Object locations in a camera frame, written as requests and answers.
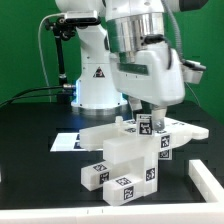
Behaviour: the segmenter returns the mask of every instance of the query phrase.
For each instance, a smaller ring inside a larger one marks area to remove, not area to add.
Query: white block
[[[81,170],[81,184],[89,191],[102,187],[105,181],[113,177],[112,166],[107,162],[87,166]]]
[[[189,176],[207,202],[224,203],[224,189],[201,160],[189,161]]]
[[[143,195],[143,180],[133,174],[118,177],[104,183],[103,199],[112,206],[118,206]]]
[[[158,138],[151,136],[137,137],[134,135],[122,136],[104,141],[103,159],[112,164],[119,164],[143,157],[146,150],[158,148]]]

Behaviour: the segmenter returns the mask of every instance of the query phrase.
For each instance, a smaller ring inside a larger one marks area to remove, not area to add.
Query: green background
[[[207,66],[200,85],[191,86],[202,108],[224,124],[223,9],[223,0],[209,0],[202,10],[176,13],[176,17],[182,32],[184,57]],[[58,12],[54,0],[0,1],[0,102],[25,89],[45,86],[38,51],[38,27],[46,15]],[[172,27],[168,21],[165,24],[172,40]],[[49,81],[57,85],[53,34],[42,29],[41,37]],[[81,73],[78,37],[64,42],[63,47],[66,72],[73,82]],[[188,89],[186,93],[187,100],[195,101]]]

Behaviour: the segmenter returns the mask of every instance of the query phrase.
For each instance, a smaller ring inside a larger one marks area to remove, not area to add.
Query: black table
[[[130,113],[123,114],[130,119]],[[224,185],[224,127],[191,102],[172,106],[167,117],[208,128],[209,139],[173,150],[159,161],[158,192],[126,205],[191,203],[204,199],[188,176],[188,161],[201,159]],[[0,209],[106,206],[102,189],[80,184],[82,167],[102,161],[98,152],[50,152],[60,132],[112,123],[115,116],[76,115],[54,103],[11,104],[0,109]]]

